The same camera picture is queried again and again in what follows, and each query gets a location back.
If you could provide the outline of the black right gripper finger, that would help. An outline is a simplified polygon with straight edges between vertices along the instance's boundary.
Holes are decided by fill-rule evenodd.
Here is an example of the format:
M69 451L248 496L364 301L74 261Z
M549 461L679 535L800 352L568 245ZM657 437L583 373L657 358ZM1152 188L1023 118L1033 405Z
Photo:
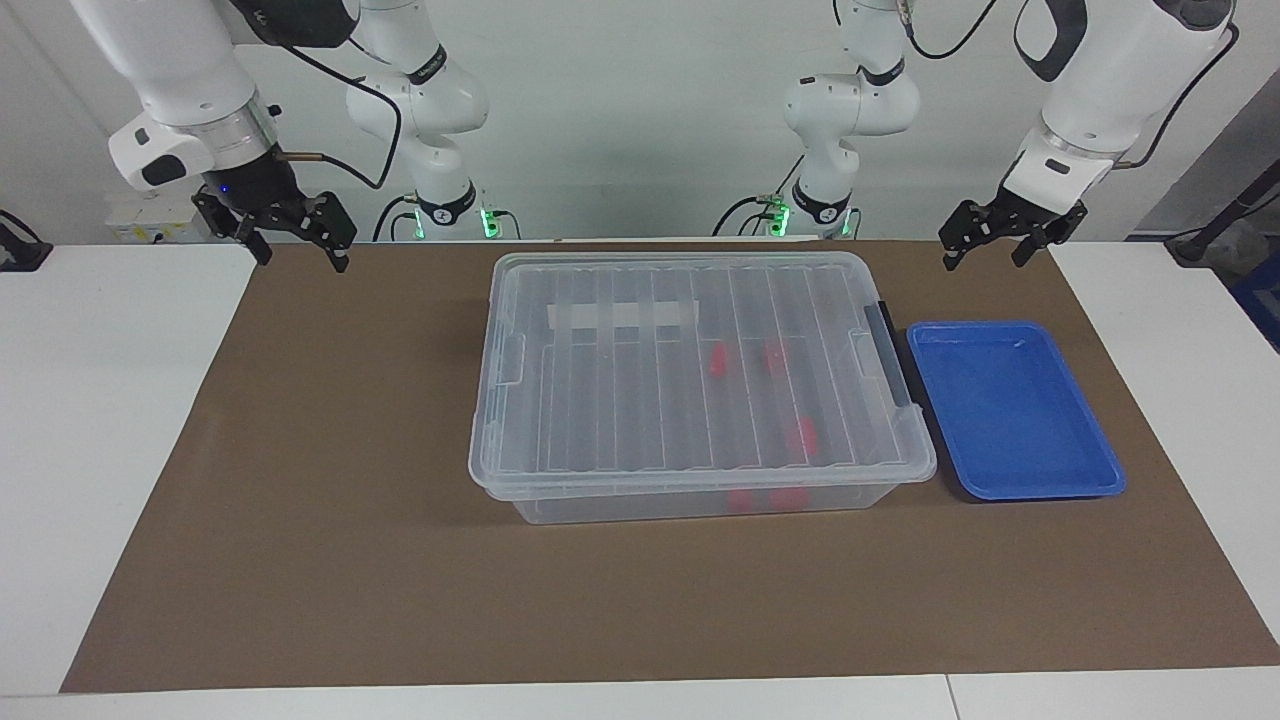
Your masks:
M192 204L216 238L232 240L248 250L260 266L266 266L270 263L273 250L259 232L252 215L237 217L206 188L200 188L192 195Z
M353 220L334 193L320 193L303 200L300 237L320 247L337 273L349 265L349 249L357 229Z

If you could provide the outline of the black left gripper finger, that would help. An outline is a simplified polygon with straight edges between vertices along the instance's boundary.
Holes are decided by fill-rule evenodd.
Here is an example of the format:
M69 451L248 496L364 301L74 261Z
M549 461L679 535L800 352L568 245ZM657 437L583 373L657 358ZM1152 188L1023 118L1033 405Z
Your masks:
M1000 237L1000 219L998 208L972 200L961 201L938 229L945 269L955 272L972 250L996 241Z
M1025 266L1041 250L1065 243L1088 215L1085 205L1075 205L1068 214L1046 223L1033 223L1028 233L1012 251L1012 263Z

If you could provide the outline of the blue plastic tray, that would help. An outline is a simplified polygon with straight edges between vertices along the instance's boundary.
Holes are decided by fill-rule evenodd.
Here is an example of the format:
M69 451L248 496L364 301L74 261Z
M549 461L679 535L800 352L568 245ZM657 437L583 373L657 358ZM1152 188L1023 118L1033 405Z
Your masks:
M1103 498L1126 474L1034 322L919 322L908 345L960 486L987 502Z

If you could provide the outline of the white power strip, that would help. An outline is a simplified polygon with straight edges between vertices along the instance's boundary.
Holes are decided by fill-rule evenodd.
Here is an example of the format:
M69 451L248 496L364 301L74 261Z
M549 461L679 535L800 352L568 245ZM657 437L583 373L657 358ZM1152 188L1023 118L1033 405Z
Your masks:
M141 197L114 202L105 227L123 243L212 243L215 237L188 197Z

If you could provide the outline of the black stand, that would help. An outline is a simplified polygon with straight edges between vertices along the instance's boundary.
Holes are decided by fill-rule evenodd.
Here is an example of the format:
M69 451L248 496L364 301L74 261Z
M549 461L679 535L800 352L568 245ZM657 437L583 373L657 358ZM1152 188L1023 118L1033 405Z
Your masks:
M1254 178L1206 225L1183 231L1164 241L1172 259L1183 266L1202 261L1210 245L1242 219L1270 208L1280 200L1280 158Z

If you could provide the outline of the blue crate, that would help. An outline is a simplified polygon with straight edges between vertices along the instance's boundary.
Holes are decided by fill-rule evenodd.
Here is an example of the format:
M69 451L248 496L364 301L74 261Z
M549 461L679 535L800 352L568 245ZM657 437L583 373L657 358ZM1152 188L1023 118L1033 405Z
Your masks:
M1280 354L1280 250L1230 284L1228 291Z

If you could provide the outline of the brown table mat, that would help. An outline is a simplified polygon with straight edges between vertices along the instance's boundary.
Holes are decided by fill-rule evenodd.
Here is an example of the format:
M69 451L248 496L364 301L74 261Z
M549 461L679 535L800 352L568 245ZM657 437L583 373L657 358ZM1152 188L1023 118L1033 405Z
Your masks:
M845 243L900 327L1044 325L1124 495L535 527L467 469L503 245L255 269L65 692L1280 665L1052 258Z

